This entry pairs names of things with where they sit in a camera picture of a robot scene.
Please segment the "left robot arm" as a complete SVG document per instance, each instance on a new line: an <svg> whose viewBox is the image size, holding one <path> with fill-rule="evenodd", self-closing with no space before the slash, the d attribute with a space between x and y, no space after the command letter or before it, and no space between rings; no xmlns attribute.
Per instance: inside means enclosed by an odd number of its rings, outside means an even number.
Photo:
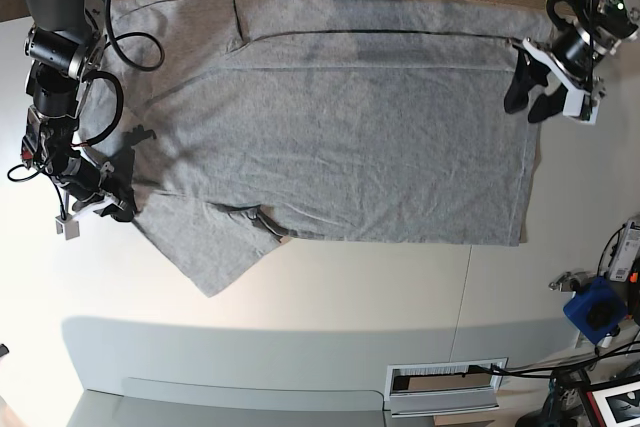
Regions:
<svg viewBox="0 0 640 427"><path fill-rule="evenodd" d="M596 67L639 39L639 0L546 0L545 8L556 37L513 43L518 58L504 111L527 110L531 124L558 114L593 124L606 96Z"/></svg>

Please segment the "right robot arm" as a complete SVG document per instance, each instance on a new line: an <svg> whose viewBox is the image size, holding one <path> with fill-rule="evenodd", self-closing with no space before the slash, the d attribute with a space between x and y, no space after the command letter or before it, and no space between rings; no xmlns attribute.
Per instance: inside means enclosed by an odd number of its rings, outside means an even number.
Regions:
<svg viewBox="0 0 640 427"><path fill-rule="evenodd" d="M30 179L45 176L52 182L63 223L75 218L68 211L68 198L119 222L130 222L137 213L132 188L111 165L94 164L81 153L106 140L124 111L121 82L99 67L105 49L112 48L126 65L142 72L153 72L164 62L158 59L145 66L126 56L113 30L111 4L112 0L26 0L34 20L24 47L31 60L25 90L32 104L19 166ZM99 134L75 142L81 108L94 81L113 88L114 117Z"/></svg>

